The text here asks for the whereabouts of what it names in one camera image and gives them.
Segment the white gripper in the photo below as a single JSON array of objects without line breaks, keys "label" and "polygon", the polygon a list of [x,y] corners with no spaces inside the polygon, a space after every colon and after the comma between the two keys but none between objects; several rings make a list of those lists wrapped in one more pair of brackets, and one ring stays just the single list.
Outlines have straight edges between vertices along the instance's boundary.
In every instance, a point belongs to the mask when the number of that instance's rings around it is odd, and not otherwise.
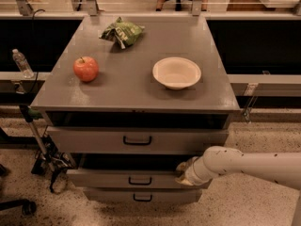
[{"label": "white gripper", "polygon": [[181,185],[200,186],[209,181],[208,171],[201,157],[194,156],[187,161],[181,162],[177,166],[176,171],[183,173],[183,178],[175,178],[175,181]]}]

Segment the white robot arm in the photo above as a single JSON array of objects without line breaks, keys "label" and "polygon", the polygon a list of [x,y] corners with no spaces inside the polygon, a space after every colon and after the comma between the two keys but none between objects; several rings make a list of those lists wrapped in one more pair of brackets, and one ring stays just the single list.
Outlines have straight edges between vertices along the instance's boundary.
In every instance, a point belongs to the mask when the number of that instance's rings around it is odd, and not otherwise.
[{"label": "white robot arm", "polygon": [[243,173],[301,191],[301,153],[244,153],[212,146],[202,156],[181,162],[176,171],[176,182],[185,186],[201,186],[214,178]]}]

